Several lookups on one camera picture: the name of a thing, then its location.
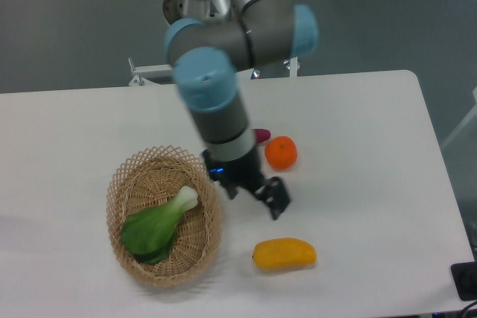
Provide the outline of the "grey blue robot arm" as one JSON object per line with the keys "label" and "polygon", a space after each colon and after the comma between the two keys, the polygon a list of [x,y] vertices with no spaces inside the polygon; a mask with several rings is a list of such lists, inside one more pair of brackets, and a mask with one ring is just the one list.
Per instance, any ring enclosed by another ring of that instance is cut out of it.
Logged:
{"label": "grey blue robot arm", "polygon": [[164,38],[172,78],[205,144],[211,180],[229,197],[243,188],[278,218],[291,199],[262,174],[256,136],[236,75],[309,54],[318,43],[312,9],[291,0],[173,0]]}

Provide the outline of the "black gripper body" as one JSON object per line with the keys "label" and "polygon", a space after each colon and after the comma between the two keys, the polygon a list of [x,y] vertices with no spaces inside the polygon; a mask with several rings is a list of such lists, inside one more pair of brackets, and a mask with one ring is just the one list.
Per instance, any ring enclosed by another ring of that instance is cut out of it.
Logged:
{"label": "black gripper body", "polygon": [[202,157],[209,178],[219,182],[223,188],[234,184],[237,188],[254,193],[266,180],[262,173],[262,163],[257,147],[253,147],[244,156],[230,161],[214,159],[210,150],[202,152]]}

